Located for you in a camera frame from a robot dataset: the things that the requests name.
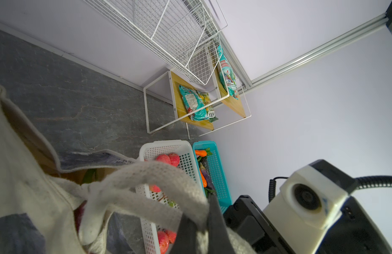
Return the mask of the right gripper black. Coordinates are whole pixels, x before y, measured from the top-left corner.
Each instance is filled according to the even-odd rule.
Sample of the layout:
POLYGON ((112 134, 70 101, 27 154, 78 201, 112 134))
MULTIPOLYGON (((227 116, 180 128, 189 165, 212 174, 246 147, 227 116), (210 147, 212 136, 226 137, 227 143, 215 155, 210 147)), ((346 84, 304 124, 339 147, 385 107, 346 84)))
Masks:
POLYGON ((289 209, 272 206, 265 215, 248 195, 240 196, 223 217, 258 254, 392 254, 392 248, 360 203, 350 197, 328 230, 317 229, 289 209))

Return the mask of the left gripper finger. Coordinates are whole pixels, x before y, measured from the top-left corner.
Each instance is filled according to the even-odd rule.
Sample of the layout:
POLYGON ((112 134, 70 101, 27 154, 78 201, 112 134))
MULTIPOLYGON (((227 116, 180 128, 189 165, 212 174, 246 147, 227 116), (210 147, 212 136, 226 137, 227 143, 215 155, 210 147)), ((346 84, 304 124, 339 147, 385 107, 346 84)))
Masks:
POLYGON ((187 215, 182 215, 171 254, 234 254, 226 224, 216 196, 209 195, 205 227, 199 229, 187 215))

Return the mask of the cream canvas tote bag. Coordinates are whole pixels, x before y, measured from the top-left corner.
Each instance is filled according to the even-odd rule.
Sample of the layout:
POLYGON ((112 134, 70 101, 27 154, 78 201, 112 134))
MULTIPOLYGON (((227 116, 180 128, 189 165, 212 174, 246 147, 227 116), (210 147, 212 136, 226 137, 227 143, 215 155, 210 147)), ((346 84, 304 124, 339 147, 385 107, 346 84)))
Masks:
MULTIPOLYGON (((72 170, 109 169, 90 185, 76 233, 74 210, 84 201, 81 184, 64 172, 52 145, 0 86, 0 254, 112 254, 123 246, 109 237, 114 214, 140 218, 146 199, 136 193, 150 167, 113 151, 73 153, 72 170)), ((230 228, 235 254, 253 249, 230 228)))

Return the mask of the pink dragon fruit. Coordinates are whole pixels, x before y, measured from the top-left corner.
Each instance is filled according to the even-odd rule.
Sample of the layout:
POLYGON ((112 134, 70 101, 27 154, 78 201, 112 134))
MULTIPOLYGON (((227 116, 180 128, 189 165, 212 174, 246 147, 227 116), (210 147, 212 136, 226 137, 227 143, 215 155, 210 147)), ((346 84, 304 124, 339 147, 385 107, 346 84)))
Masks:
POLYGON ((74 223, 76 233, 78 233, 80 229, 85 205, 87 203, 87 196, 90 192, 90 185, 97 180, 98 174, 96 169, 88 169, 83 176, 81 187, 83 187, 84 190, 84 201, 74 210, 74 223))

